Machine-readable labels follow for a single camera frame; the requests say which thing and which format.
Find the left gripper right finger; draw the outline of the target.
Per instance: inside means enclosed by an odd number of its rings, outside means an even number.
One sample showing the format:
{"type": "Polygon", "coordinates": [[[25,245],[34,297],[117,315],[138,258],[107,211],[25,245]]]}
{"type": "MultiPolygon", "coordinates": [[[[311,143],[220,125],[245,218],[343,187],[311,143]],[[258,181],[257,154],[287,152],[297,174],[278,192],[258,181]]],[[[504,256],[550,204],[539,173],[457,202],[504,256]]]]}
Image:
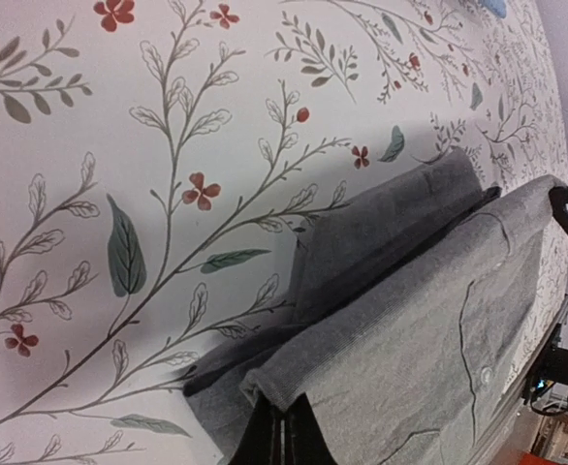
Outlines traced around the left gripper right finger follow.
{"type": "Polygon", "coordinates": [[[285,465],[336,465],[306,394],[284,413],[285,465]]]}

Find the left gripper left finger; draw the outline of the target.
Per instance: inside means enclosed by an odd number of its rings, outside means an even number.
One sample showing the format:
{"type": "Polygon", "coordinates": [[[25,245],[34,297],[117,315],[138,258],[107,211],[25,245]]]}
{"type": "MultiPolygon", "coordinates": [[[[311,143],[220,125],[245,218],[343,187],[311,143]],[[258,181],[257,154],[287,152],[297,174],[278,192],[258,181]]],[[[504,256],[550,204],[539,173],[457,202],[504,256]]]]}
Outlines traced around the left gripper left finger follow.
{"type": "Polygon", "coordinates": [[[268,401],[257,401],[230,465],[281,463],[283,414],[268,401]]]}

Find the grey long sleeve shirt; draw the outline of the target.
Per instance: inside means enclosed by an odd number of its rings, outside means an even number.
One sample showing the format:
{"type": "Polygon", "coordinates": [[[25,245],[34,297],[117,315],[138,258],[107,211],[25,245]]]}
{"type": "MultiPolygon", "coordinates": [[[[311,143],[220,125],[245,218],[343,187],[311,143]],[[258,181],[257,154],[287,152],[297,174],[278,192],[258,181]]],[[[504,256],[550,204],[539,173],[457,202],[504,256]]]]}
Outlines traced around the grey long sleeve shirt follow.
{"type": "Polygon", "coordinates": [[[336,464],[468,464],[536,301],[559,185],[486,190],[455,152],[325,218],[296,322],[211,352],[184,387],[224,460],[257,401],[284,418],[306,394],[336,464]]]}

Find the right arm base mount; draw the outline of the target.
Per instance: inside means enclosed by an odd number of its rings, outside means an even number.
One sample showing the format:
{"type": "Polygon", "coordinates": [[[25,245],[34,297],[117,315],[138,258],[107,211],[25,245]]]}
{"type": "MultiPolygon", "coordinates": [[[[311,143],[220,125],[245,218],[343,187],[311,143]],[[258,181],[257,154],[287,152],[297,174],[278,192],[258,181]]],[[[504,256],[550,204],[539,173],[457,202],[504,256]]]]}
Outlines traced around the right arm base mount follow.
{"type": "Polygon", "coordinates": [[[555,384],[557,379],[565,378],[565,375],[561,374],[562,368],[559,367],[561,361],[566,358],[561,354],[563,349],[560,347],[563,327],[564,323],[554,325],[540,354],[536,356],[528,370],[521,393],[524,405],[536,402],[555,384]]]}

